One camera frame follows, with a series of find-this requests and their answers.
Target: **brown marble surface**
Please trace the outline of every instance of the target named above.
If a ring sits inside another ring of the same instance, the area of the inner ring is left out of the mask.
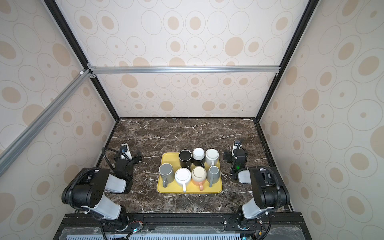
[[[110,144],[119,149],[128,143],[132,155],[140,150],[143,162],[135,165],[134,183],[127,195],[106,193],[108,198],[124,206],[127,212],[233,212],[252,198],[250,184],[231,181],[230,163],[223,160],[234,140],[244,138],[248,152],[247,166],[268,165],[252,119],[121,119]],[[161,194],[157,191],[158,169],[165,152],[192,151],[201,147],[220,153],[223,190],[218,194]],[[107,156],[113,163],[113,153]],[[103,160],[100,167],[108,168]]]

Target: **black mug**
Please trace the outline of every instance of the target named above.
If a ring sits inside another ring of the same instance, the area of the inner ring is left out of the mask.
[[[205,153],[202,148],[197,147],[193,150],[192,163],[197,167],[204,167]]]
[[[179,152],[179,162],[181,167],[185,167],[191,171],[192,153],[189,150]]]

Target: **yellow tray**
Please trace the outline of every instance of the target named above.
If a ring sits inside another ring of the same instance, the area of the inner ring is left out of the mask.
[[[166,152],[161,157],[161,164],[170,163],[173,167],[173,172],[176,172],[179,168],[181,168],[179,163],[179,153],[178,152]],[[220,169],[220,163],[217,161],[216,166]],[[191,170],[193,170],[196,166],[192,164]],[[209,165],[205,163],[204,168],[208,171]],[[172,183],[169,183],[167,187],[163,187],[162,179],[159,175],[159,179],[157,181],[157,191],[160,193],[219,193],[223,190],[223,185],[221,183],[221,175],[220,179],[217,183],[212,184],[212,187],[209,187],[209,182],[205,181],[203,184],[204,189],[200,191],[200,188],[189,182],[187,185],[187,191],[183,192],[183,187],[181,187],[175,180]]]

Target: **gray mug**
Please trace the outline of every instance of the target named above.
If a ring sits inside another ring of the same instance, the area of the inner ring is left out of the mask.
[[[216,166],[211,166],[207,171],[207,181],[209,182],[209,187],[212,187],[212,184],[217,183],[220,179],[220,170]]]
[[[163,163],[159,167],[159,173],[163,179],[163,187],[167,187],[169,183],[172,183],[175,180],[175,173],[173,172],[173,167],[169,163]]]

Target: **mug handle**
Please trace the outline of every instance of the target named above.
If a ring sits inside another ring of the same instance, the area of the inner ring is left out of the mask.
[[[167,178],[163,178],[163,187],[167,187],[168,186],[168,181],[167,181]]]
[[[210,181],[209,181],[209,187],[212,187],[212,183],[214,182],[214,177],[213,176],[211,176],[211,179],[210,179]]]

